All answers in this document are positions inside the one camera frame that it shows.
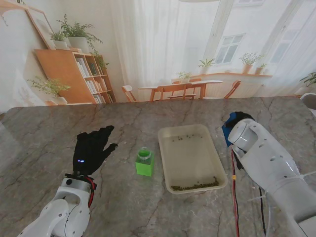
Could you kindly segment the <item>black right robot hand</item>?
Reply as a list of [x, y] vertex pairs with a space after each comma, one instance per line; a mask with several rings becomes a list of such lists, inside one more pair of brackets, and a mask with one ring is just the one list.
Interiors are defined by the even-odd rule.
[[229, 119], [225, 122], [226, 128], [233, 128], [238, 122], [240, 122], [243, 119], [251, 119], [254, 120], [254, 118], [244, 112], [232, 112], [230, 113]]

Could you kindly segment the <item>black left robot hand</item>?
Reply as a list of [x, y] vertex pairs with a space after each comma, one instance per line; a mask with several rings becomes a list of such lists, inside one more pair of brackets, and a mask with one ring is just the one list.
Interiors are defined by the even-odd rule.
[[118, 144], [108, 142], [114, 126], [109, 125], [91, 133], [80, 133], [77, 135], [77, 142], [73, 156], [73, 173], [89, 176], [92, 175], [113, 152]]

